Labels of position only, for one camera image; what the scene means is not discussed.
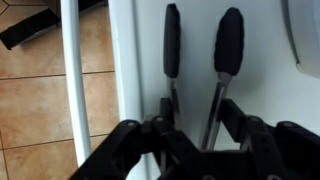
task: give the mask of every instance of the terracotta floor tile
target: terracotta floor tile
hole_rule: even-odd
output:
[[[4,161],[3,151],[0,151],[0,179],[6,180],[8,179],[7,171],[6,171],[6,163]]]
[[[84,75],[91,135],[118,124],[114,73]],[[4,148],[72,139],[64,76],[0,81],[0,127]]]
[[[6,2],[13,5],[44,5],[43,0],[6,0]]]
[[[90,134],[110,133],[119,123],[114,73],[84,78]]]
[[[6,3],[0,0],[0,14],[8,7]]]
[[[42,8],[31,7],[34,11]],[[16,8],[10,7],[5,16],[0,16],[0,31],[8,24],[15,24],[17,18],[26,14],[23,12],[32,15],[31,10],[21,9],[20,12]],[[114,71],[108,8],[100,6],[81,15],[80,41],[83,72]],[[61,27],[18,45],[12,51],[0,43],[0,79],[65,74],[62,44]]]
[[[64,180],[77,169],[73,141],[4,151],[11,180]]]
[[[2,147],[2,140],[1,140],[1,138],[0,138],[0,149],[3,149],[3,147]]]

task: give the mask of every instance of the tile grout line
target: tile grout line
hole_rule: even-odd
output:
[[[104,73],[114,73],[114,72],[115,72],[115,71],[86,72],[86,73],[82,73],[82,75],[104,74]],[[55,75],[44,75],[44,76],[30,76],[30,77],[0,78],[0,81],[2,81],[2,80],[19,80],[19,79],[44,78],[44,77],[61,77],[61,76],[66,76],[66,74],[55,74]]]
[[[4,146],[3,146],[3,140],[2,140],[2,134],[1,134],[1,128],[0,128],[0,139],[1,139],[1,145],[2,145],[2,156],[3,156],[3,161],[4,161],[4,165],[6,166],[7,179],[9,180],[9,171],[8,171],[8,166],[7,166],[7,161],[6,161],[6,156],[5,156]]]
[[[94,137],[100,137],[100,136],[108,136],[109,134],[100,134],[100,135],[93,135],[90,136],[90,138]],[[64,140],[58,140],[58,141],[51,141],[51,142],[44,142],[44,143],[38,143],[38,144],[30,144],[30,145],[24,145],[24,146],[17,146],[17,147],[10,147],[10,148],[4,148],[2,146],[2,150],[12,150],[12,149],[18,149],[18,148],[25,148],[25,147],[32,147],[32,146],[41,146],[41,145],[46,145],[46,144],[53,144],[53,143],[59,143],[59,142],[66,142],[66,141],[72,141],[74,139],[64,139]]]
[[[4,13],[4,12],[6,12],[6,10],[9,8],[9,6],[7,5],[7,7],[6,8],[4,8],[4,10],[2,10],[1,12],[0,12],[0,16]]]
[[[2,2],[4,2],[6,5],[8,5],[9,6],[9,3],[7,3],[7,1],[5,1],[5,0],[2,0]]]
[[[44,4],[9,4],[9,6],[14,6],[14,7],[25,6],[25,7],[28,7],[28,6],[46,6],[46,5],[44,5]]]

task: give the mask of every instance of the metal lever rod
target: metal lever rod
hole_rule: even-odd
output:
[[[219,108],[225,97],[226,88],[232,76],[238,74],[242,62],[244,47],[243,18],[236,8],[229,8],[219,23],[215,45],[215,70],[219,82],[215,90],[210,115],[206,124],[201,149],[212,150],[218,135],[220,120]]]

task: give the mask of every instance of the white metal frame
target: white metal frame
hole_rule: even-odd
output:
[[[82,79],[78,0],[61,0],[61,19],[72,130],[80,167],[89,157],[91,145]]]

